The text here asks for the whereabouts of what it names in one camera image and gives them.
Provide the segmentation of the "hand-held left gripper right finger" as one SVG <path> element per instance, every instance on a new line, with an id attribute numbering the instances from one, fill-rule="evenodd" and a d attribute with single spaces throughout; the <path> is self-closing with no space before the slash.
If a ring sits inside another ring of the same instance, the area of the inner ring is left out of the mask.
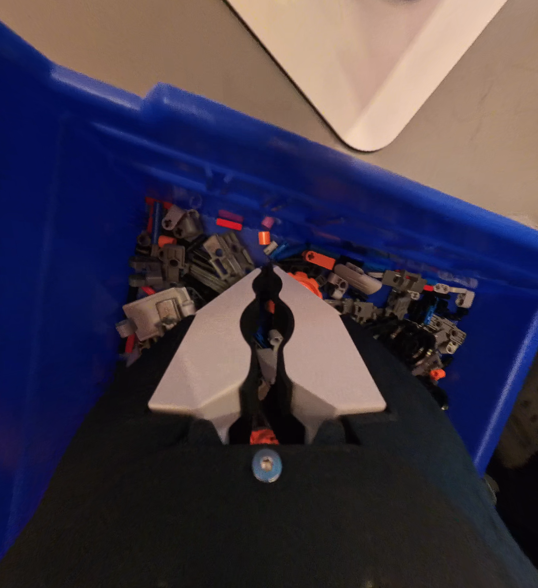
<path id="1" fill-rule="evenodd" d="M 291 311 L 293 331 L 282 347 L 292 385 L 291 412 L 312 443 L 327 420 L 386 412 L 379 391 L 341 315 L 325 301 L 273 267 L 280 301 Z"/>

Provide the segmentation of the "blue plastic bin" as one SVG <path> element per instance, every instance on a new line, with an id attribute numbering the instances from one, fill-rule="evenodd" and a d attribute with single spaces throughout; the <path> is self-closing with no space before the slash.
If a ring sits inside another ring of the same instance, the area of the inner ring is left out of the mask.
<path id="1" fill-rule="evenodd" d="M 155 192 L 477 289 L 449 417 L 483 472 L 538 347 L 538 231 L 168 84 L 142 98 L 0 21 L 0 558 L 118 358 L 128 259 Z"/>

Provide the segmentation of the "black perforated pad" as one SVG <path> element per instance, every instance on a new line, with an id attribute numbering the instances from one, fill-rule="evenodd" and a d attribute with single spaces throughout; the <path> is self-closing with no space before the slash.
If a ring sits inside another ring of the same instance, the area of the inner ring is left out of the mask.
<path id="1" fill-rule="evenodd" d="M 503 518 L 538 516 L 538 351 L 487 468 Z"/>

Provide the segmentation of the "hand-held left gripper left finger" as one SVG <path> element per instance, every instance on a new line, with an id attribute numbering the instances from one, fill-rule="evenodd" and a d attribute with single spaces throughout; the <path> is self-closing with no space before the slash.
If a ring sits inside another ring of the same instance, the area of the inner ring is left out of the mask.
<path id="1" fill-rule="evenodd" d="M 206 420 L 223 443 L 250 444 L 260 412 L 263 280 L 255 269 L 196 313 L 148 401 L 150 411 Z"/>

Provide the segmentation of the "pile of toy building pieces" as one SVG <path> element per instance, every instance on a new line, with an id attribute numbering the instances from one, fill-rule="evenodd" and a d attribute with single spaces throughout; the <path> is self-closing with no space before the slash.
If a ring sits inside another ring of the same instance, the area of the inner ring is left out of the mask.
<path id="1" fill-rule="evenodd" d="M 253 269 L 253 259 L 237 236 L 243 229 L 241 217 L 220 211 L 216 226 L 227 231 L 206 234 L 196 209 L 152 197 L 145 202 L 148 220 L 129 260 L 129 301 L 116 325 L 126 365 Z M 475 292 L 406 270 L 365 270 L 341 255 L 309 246 L 294 249 L 273 240 L 273 222 L 265 217 L 258 233 L 266 260 L 366 328 L 425 386 L 440 392 L 446 367 L 465 341 L 459 322 L 468 315 Z"/>

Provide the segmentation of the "white stand base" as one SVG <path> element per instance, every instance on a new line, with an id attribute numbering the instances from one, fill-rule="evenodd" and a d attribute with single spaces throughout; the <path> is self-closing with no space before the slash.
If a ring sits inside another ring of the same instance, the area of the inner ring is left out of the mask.
<path id="1" fill-rule="evenodd" d="M 505 1 L 227 1 L 349 148 L 388 146 Z"/>

